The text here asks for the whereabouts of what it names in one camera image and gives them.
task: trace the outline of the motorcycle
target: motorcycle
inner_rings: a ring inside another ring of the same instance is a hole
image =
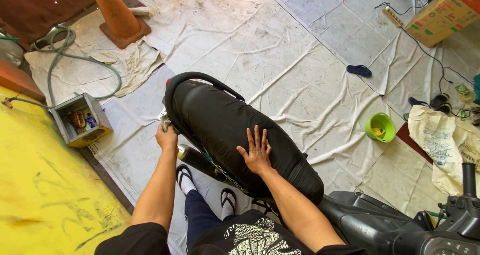
[[[308,164],[307,154],[285,131],[209,75],[186,72],[174,76],[167,82],[163,103],[177,133],[196,148],[179,145],[178,158],[238,188],[280,221],[272,194],[236,150],[237,146],[248,149],[245,129],[255,125],[268,130],[272,167],[321,210],[345,243],[365,248],[372,255],[480,255],[480,199],[473,163],[462,164],[463,195],[448,196],[446,203],[438,204],[438,221],[426,211],[410,218],[363,193],[324,194],[323,182]],[[444,215],[447,219],[440,224]]]

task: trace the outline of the black seat cover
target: black seat cover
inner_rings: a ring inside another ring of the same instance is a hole
[[[272,201],[262,179],[252,173],[236,147],[247,151],[246,129],[268,130],[272,146],[270,161],[279,174],[309,198],[320,203],[324,186],[291,138],[272,119],[211,85],[196,81],[181,83],[175,90],[175,114],[206,148],[213,161],[235,177],[253,197]]]

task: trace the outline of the sandal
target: sandal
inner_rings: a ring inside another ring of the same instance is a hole
[[[184,172],[182,171],[181,174],[180,174],[180,177],[179,177],[178,174],[179,174],[179,172],[180,172],[181,170],[183,170],[183,169],[187,170],[188,174],[186,174],[186,173],[184,173]],[[194,180],[192,179],[192,175],[191,175],[192,172],[190,172],[190,169],[188,168],[187,165],[185,165],[185,164],[179,165],[179,166],[177,167],[177,170],[176,170],[175,173],[176,173],[175,175],[177,176],[177,183],[178,183],[178,185],[180,186],[180,189],[182,189],[182,186],[181,186],[181,185],[182,185],[183,176],[186,176],[187,178],[189,178],[190,181],[193,183],[193,185],[195,185]]]
[[[225,196],[225,200],[222,201],[222,197],[223,197],[223,193],[228,193],[228,194],[231,194],[233,196],[233,199],[235,200],[235,203],[233,203],[231,201],[231,199],[227,196]],[[236,213],[236,205],[237,205],[237,196],[235,195],[235,193],[233,192],[233,190],[231,190],[230,188],[224,188],[222,190],[222,192],[220,192],[220,205],[222,206],[223,208],[223,205],[225,204],[225,202],[229,202],[230,205],[232,206],[232,209],[233,209],[233,214]]]
[[[366,66],[347,66],[346,70],[350,73],[357,74],[369,78],[372,76],[372,72]]]
[[[413,97],[409,97],[408,103],[410,103],[410,105],[412,105],[412,106],[414,106],[414,105],[420,105],[420,106],[426,106],[426,107],[429,107],[429,108],[430,108],[430,105],[428,105],[427,102],[418,101],[417,99],[415,99],[415,98],[413,98]]]
[[[450,103],[445,102],[441,104],[438,108],[436,108],[435,111],[441,111],[446,115],[448,115],[450,112],[452,112],[452,105],[450,105]]]
[[[437,94],[434,98],[430,100],[430,108],[436,110],[436,108],[439,108],[440,106],[446,104],[449,98],[450,96],[446,93]]]

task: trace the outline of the traffic cone base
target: traffic cone base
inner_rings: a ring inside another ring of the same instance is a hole
[[[119,49],[124,49],[128,45],[132,44],[133,42],[139,40],[141,37],[144,35],[150,33],[152,29],[148,24],[140,17],[135,17],[140,24],[140,31],[136,33],[132,37],[128,38],[118,38],[113,33],[110,31],[110,28],[108,28],[107,23],[102,23],[100,25],[100,30],[119,48]]]

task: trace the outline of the hand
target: hand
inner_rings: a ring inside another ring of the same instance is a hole
[[[251,134],[252,132],[250,131],[250,129],[247,129],[249,153],[247,153],[247,151],[241,146],[237,146],[237,151],[245,159],[247,167],[253,173],[261,175],[262,172],[272,168],[269,159],[272,147],[270,147],[270,144],[267,140],[267,129],[263,130],[261,142],[258,126],[255,126],[255,140],[253,140]]]
[[[157,143],[162,148],[162,151],[175,151],[178,153],[178,136],[177,133],[173,130],[173,125],[169,125],[166,132],[163,132],[162,124],[159,124],[158,129],[156,130],[155,138]]]

